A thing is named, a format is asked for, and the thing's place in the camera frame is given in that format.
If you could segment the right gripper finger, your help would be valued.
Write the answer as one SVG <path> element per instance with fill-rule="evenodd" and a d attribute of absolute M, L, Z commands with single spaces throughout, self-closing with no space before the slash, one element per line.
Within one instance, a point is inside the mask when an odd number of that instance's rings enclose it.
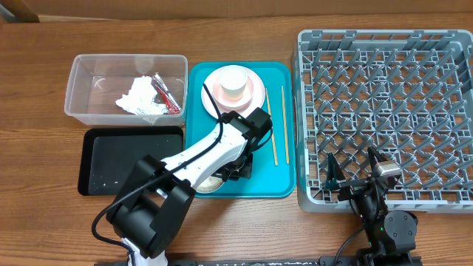
<path fill-rule="evenodd" d="M 367 148 L 367 152 L 370 165 L 376 165 L 377 163 L 387 161 L 387 158 L 382 155 L 374 146 L 369 146 Z"/>
<path fill-rule="evenodd" d="M 344 182 L 346 177 L 333 153 L 327 154 L 327 165 L 328 169 L 324 189 L 339 189 L 338 183 Z"/>

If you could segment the grey bowl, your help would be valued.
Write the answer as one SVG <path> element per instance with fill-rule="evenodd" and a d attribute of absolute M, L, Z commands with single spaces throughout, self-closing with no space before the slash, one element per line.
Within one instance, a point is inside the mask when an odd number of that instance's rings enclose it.
<path fill-rule="evenodd" d="M 218 190 L 224 181 L 219 177 L 210 176 L 206 180 L 204 180 L 199 186 L 195 188 L 196 192 L 201 194 L 209 194 Z"/>

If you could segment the red sauce packet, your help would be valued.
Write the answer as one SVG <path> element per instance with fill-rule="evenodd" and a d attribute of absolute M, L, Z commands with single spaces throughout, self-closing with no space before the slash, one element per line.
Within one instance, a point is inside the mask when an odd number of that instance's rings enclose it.
<path fill-rule="evenodd" d="M 152 76 L 152 86 L 158 91 L 161 98 L 163 99 L 166 108 L 170 115 L 178 115 L 181 112 L 181 107 L 170 93 L 163 79 L 156 72 Z"/>

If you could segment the white tissue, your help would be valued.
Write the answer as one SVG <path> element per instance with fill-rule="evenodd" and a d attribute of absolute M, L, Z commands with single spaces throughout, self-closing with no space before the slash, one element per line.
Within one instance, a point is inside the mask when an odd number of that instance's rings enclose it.
<path fill-rule="evenodd" d="M 157 90 L 152 86 L 152 78 L 135 78 L 127 95 L 122 95 L 115 104 L 134 115 L 165 115 L 169 113 L 163 103 L 156 103 Z"/>

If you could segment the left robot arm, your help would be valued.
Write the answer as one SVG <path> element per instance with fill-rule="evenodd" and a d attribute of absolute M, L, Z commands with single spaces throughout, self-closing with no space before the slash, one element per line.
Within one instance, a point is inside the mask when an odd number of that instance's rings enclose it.
<path fill-rule="evenodd" d="M 128 265 L 166 265 L 165 250 L 195 195 L 248 177 L 253 153 L 271 130 L 270 115 L 260 108 L 247 117 L 222 113 L 213 131 L 190 148 L 162 160 L 139 160 L 100 214 L 119 236 L 116 245 L 127 250 Z"/>

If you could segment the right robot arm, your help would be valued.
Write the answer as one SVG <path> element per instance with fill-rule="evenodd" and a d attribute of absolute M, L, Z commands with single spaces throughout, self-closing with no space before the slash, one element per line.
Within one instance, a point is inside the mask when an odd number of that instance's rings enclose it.
<path fill-rule="evenodd" d="M 361 219 L 361 227 L 345 240 L 333 257 L 334 265 L 421 265 L 420 258 L 411 257 L 416 248 L 418 218 L 409 211 L 390 211 L 384 196 L 394 188 L 402 169 L 388 160 L 374 146 L 368 149 L 371 172 L 364 179 L 348 180 L 335 156 L 327 156 L 328 171 L 323 189 L 338 193 L 340 202 L 349 202 L 352 212 Z M 342 258 L 343 250 L 361 232 L 369 246 L 356 255 Z"/>

